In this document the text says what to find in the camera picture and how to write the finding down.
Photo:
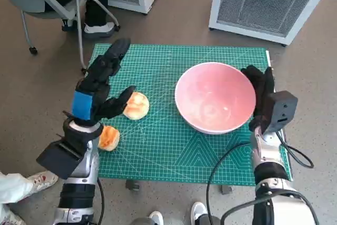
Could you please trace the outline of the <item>black left robot hand, blue tape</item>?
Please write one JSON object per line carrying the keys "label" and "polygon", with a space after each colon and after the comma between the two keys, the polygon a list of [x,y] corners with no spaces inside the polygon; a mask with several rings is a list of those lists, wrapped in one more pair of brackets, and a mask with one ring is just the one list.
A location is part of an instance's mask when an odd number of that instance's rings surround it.
{"label": "black left robot hand, blue tape", "polygon": [[121,61],[130,48],[129,38],[117,39],[108,50],[96,57],[86,70],[86,75],[79,80],[72,105],[72,115],[84,125],[94,125],[101,119],[112,119],[121,115],[128,100],[135,91],[135,86],[126,88],[119,97],[108,98],[110,77],[121,68]]}

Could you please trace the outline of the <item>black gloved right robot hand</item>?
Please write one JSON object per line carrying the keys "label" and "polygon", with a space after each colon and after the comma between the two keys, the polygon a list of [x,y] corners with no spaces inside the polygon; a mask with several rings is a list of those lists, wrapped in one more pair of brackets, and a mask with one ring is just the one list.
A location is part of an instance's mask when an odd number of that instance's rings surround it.
{"label": "black gloved right robot hand", "polygon": [[264,72],[254,65],[242,68],[241,72],[249,79],[255,90],[256,105],[253,116],[262,115],[266,97],[274,92],[274,76],[272,68],[269,66]]}

